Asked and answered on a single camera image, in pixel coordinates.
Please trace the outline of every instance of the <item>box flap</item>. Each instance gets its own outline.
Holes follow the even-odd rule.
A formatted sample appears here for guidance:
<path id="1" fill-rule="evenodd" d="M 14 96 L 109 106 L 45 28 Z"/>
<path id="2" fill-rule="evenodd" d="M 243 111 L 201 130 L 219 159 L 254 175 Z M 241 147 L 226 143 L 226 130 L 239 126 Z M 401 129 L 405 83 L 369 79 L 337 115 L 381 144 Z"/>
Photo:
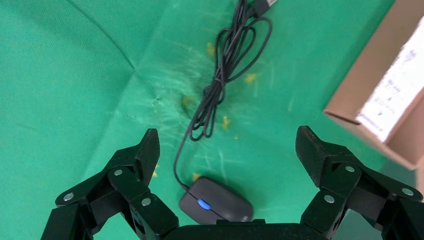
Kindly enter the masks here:
<path id="1" fill-rule="evenodd" d="M 424 1 L 396 0 L 324 112 L 350 123 L 386 74 L 423 17 Z"/>

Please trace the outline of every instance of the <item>metal screw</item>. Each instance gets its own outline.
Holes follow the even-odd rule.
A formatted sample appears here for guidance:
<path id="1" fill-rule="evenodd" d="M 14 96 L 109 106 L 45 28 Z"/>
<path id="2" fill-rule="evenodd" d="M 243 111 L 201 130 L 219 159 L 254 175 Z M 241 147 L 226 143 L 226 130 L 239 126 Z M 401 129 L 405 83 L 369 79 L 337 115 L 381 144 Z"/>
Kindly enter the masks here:
<path id="1" fill-rule="evenodd" d="M 66 194 L 66 195 L 63 197 L 63 200 L 66 202 L 66 201 L 71 200 L 73 197 L 74 197 L 74 193 L 73 193 L 73 192 L 71 192 L 71 193 Z"/>
<path id="2" fill-rule="evenodd" d="M 404 194 L 406 194 L 406 195 L 409 195 L 409 196 L 413 196 L 414 195 L 414 192 L 412 190 L 408 189 L 408 188 L 403 188 L 402 189 L 402 192 Z"/>
<path id="3" fill-rule="evenodd" d="M 347 167 L 345 167 L 345 169 L 346 169 L 348 172 L 351 172 L 351 173 L 355 172 L 355 168 L 353 168 L 353 167 L 351 167 L 351 166 L 347 166 Z"/>
<path id="4" fill-rule="evenodd" d="M 116 170 L 113 174 L 115 174 L 115 176 L 119 176 L 122 174 L 122 170 L 121 169 Z"/>
<path id="5" fill-rule="evenodd" d="M 141 201 L 141 205 L 143 206 L 147 206 L 151 203 L 152 201 L 150 200 L 150 198 L 145 198 Z"/>
<path id="6" fill-rule="evenodd" d="M 330 203 L 330 204 L 333 204 L 333 203 L 334 203 L 334 197 L 332 197 L 332 196 L 330 196 L 330 195 L 325 195 L 325 196 L 324 196 L 324 200 L 325 200 L 327 203 Z"/>

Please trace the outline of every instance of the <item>green cloth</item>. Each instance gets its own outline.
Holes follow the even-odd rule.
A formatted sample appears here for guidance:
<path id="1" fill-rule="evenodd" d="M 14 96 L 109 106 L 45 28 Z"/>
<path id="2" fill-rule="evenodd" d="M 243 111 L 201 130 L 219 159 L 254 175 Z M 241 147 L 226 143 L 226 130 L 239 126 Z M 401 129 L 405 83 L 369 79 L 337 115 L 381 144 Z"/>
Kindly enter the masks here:
<path id="1" fill-rule="evenodd" d="M 296 157 L 298 126 L 386 161 L 322 110 L 393 0 L 279 0 L 258 62 L 227 85 L 212 138 L 188 142 L 178 171 L 240 191 L 269 223 L 299 222 L 317 189 Z M 39 239 L 56 197 L 157 128 L 150 184 L 179 217 L 172 161 L 235 0 L 0 1 L 0 239 Z M 266 25 L 258 24 L 258 40 Z M 135 239 L 113 217 L 98 239 Z"/>

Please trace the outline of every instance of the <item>black cable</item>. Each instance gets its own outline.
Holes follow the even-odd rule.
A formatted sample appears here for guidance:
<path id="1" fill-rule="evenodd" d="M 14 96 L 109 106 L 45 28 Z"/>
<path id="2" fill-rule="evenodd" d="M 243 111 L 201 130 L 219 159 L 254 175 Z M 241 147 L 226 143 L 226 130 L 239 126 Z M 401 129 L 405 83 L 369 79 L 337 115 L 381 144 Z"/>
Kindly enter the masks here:
<path id="1" fill-rule="evenodd" d="M 224 101 L 226 95 L 226 84 L 243 75 L 258 60 L 259 56 L 267 45 L 268 40 L 270 39 L 272 32 L 271 20 L 266 17 L 258 16 L 257 13 L 258 12 L 255 11 L 255 8 L 248 5 L 247 0 L 239 0 L 234 11 L 231 27 L 222 29 L 216 36 L 215 74 L 210 85 L 205 87 L 203 90 L 203 99 L 201 100 L 200 105 L 198 106 L 190 124 L 188 125 L 187 130 L 185 131 L 184 137 L 182 138 L 182 142 L 178 148 L 173 163 L 173 173 L 175 175 L 175 179 L 185 190 L 188 190 L 189 186 L 182 183 L 178 177 L 177 162 L 187 137 L 190 137 L 192 141 L 196 142 L 199 141 L 202 137 L 210 138 L 212 136 L 217 107 Z M 249 19 L 252 17 L 255 18 L 249 24 L 247 24 Z M 247 66 L 244 67 L 239 73 L 233 75 L 237 65 L 252 48 L 256 39 L 256 30 L 253 28 L 253 25 L 260 21 L 268 23 L 268 33 L 266 34 L 265 40 L 263 41 L 262 46 L 260 47 L 253 60 L 247 64 Z M 251 41 L 249 45 L 242 51 L 246 36 L 249 31 L 252 32 Z M 194 136 L 194 131 L 200 128 L 202 128 L 201 133 L 197 136 Z"/>

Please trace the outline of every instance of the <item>black computer mouse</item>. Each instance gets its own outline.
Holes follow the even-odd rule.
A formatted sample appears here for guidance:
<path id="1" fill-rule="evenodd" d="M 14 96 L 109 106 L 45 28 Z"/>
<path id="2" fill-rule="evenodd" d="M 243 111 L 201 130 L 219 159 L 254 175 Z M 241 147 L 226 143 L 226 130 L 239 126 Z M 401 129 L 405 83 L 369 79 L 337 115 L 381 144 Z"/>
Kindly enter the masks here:
<path id="1" fill-rule="evenodd" d="M 253 206 L 229 186 L 199 177 L 179 201 L 179 207 L 198 224 L 214 225 L 217 220 L 250 222 Z"/>

